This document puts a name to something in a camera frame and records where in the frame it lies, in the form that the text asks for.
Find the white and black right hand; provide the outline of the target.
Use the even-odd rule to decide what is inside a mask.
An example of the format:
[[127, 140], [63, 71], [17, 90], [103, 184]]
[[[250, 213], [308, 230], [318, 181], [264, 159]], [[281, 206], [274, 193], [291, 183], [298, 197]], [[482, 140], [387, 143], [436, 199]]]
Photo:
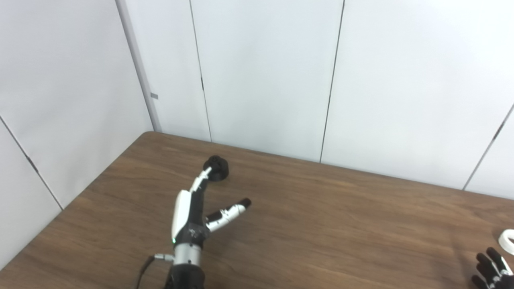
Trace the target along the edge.
[[477, 289], [512, 289], [514, 274], [505, 258], [493, 247], [486, 249], [486, 254], [476, 255], [476, 269], [480, 275], [473, 275], [471, 282]]

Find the white and black left hand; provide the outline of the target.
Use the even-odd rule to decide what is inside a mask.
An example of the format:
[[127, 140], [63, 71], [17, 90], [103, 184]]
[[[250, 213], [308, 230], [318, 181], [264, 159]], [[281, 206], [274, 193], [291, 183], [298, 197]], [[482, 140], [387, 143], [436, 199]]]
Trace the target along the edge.
[[204, 194], [208, 183], [225, 178], [226, 172], [220, 166], [206, 166], [189, 190], [179, 192], [171, 230], [174, 246], [193, 244], [202, 247], [212, 232], [225, 227], [251, 206], [251, 200], [245, 198], [208, 216], [204, 215]]

